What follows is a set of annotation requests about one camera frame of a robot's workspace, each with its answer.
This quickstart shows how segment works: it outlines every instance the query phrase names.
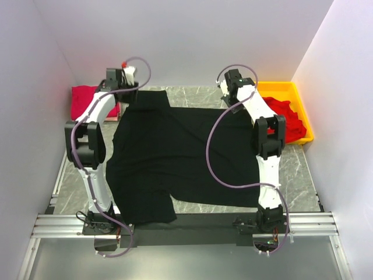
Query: marble floor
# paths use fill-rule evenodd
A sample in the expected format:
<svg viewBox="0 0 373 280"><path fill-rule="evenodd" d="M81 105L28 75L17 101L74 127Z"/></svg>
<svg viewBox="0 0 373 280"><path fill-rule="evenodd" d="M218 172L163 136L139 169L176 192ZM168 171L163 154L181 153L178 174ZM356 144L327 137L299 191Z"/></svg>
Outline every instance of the marble floor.
<svg viewBox="0 0 373 280"><path fill-rule="evenodd" d="M216 87L149 87L148 90L166 90L173 107L226 108L220 100L221 91ZM107 149L106 160L112 155L112 138L117 122L105 122L102 129ZM59 182L58 199L54 214L86 212L87 193L83 181L69 161L65 162ZM291 212L319 212L320 207L304 151L300 145L287 145L280 161L280 190ZM256 208L196 204L173 200L176 213L256 212Z"/></svg>

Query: red cloth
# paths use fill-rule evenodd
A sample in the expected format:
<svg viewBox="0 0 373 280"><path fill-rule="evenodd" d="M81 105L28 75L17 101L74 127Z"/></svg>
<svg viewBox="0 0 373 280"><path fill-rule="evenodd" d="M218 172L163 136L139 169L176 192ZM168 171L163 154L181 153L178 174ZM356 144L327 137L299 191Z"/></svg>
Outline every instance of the red cloth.
<svg viewBox="0 0 373 280"><path fill-rule="evenodd" d="M267 105L276 112L277 115L284 115L286 119L285 143L292 143L305 136L307 132L303 122L298 118L298 114L290 108L290 101L278 101L272 97L263 98Z"/></svg>
<svg viewBox="0 0 373 280"><path fill-rule="evenodd" d="M73 86L71 88L71 119L73 121L79 118L87 109L88 105L93 100L93 95L96 88L97 86ZM117 103L117 105L109 112L107 117L117 117L119 110L120 104Z"/></svg>

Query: white panel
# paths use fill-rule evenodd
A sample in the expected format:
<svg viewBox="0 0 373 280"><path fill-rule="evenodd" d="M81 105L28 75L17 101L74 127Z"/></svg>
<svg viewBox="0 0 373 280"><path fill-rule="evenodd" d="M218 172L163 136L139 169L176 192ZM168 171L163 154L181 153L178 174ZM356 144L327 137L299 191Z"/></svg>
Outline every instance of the white panel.
<svg viewBox="0 0 373 280"><path fill-rule="evenodd" d="M372 26L372 0L334 1L293 79L315 133L308 163L354 279L373 277Z"/></svg>
<svg viewBox="0 0 373 280"><path fill-rule="evenodd" d="M0 9L1 279L16 279L64 153L71 71L32 1Z"/></svg>
<svg viewBox="0 0 373 280"><path fill-rule="evenodd" d="M332 0L35 0L80 84L141 55L152 85L212 85L245 63L289 81ZM144 66L138 71L146 77Z"/></svg>

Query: yellow plastic bin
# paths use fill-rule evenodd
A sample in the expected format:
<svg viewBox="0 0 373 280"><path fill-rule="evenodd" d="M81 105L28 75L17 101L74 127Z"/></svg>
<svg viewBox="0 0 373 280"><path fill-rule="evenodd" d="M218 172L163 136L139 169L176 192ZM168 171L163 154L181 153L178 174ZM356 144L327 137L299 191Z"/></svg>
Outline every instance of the yellow plastic bin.
<svg viewBox="0 0 373 280"><path fill-rule="evenodd" d="M298 118L303 122L307 129L305 137L293 142L292 144L303 145L314 139L311 126L309 125L301 99L299 98L297 87L292 82L259 82L258 91L262 97L273 97L278 101L290 101L290 108L298 113Z"/></svg>

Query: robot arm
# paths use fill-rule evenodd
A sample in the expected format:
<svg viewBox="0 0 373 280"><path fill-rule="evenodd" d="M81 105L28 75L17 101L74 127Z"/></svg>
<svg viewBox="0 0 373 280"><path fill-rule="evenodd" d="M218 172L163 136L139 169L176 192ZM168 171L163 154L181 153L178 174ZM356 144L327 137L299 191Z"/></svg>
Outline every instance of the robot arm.
<svg viewBox="0 0 373 280"><path fill-rule="evenodd" d="M71 162L74 162L75 167L77 167L71 152L71 131L78 121L89 115L88 119L76 131L75 144L80 161L91 175L93 190L97 197L97 202L100 208L103 210L103 212L111 215L114 214L114 211L112 207L112 200L106 189L105 177L103 173L102 163L105 159L106 150L100 127L108 113L115 107L118 101L123 103L132 103L136 100L137 90L125 95L106 95L112 90L137 87L138 83L134 81L135 72L136 68L132 66L126 66L122 69L108 68L106 72L106 79L103 80L97 87L93 100L89 104L86 111L76 121L68 121L65 125L67 156ZM89 114L90 109L95 103L97 103L97 105ZM91 215L97 214L99 211L92 201L92 196L89 195L90 190L86 174L81 169L78 169L78 171L82 176L86 191L88 193L89 213L91 213Z"/></svg>
<svg viewBox="0 0 373 280"><path fill-rule="evenodd" d="M228 106L249 98L254 92L233 113L243 108L249 112L254 124L252 146L257 154L260 183L279 187L279 163L285 145L285 117L272 111L255 89L254 82L250 78L242 78L237 69L229 70L225 78L220 88L222 99ZM269 128L275 132L268 134ZM283 220L281 199L275 189L260 186L258 202L257 222L262 228L270 229Z"/></svg>

